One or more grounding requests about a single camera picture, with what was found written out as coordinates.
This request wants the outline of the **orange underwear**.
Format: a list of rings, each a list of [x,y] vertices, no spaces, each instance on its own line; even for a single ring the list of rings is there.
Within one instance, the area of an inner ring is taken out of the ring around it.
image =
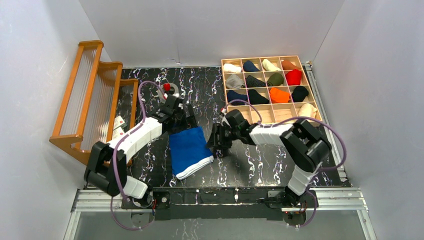
[[[269,90],[269,97],[272,104],[286,104],[289,103],[291,95],[289,92],[272,87]]]

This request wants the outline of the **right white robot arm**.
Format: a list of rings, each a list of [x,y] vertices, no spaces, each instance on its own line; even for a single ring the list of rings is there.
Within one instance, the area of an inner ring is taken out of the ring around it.
[[[291,205],[306,193],[309,182],[332,150],[329,141],[305,117],[294,123],[265,126],[250,124],[239,110],[223,114],[221,122],[213,124],[206,147],[223,151],[236,140],[252,146],[285,147],[295,167],[284,193],[275,200]]]

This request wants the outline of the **blue underwear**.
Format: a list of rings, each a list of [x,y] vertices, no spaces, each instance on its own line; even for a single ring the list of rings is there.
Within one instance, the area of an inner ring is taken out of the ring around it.
[[[214,161],[206,147],[202,127],[194,127],[169,136],[172,174],[183,180]]]

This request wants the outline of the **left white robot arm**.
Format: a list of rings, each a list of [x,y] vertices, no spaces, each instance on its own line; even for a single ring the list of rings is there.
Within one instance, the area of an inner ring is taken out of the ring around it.
[[[176,134],[197,126],[192,104],[169,95],[165,102],[129,131],[109,142],[96,142],[90,151],[84,180],[111,197],[122,195],[141,200],[152,188],[127,174],[131,158],[152,140],[163,134]]]

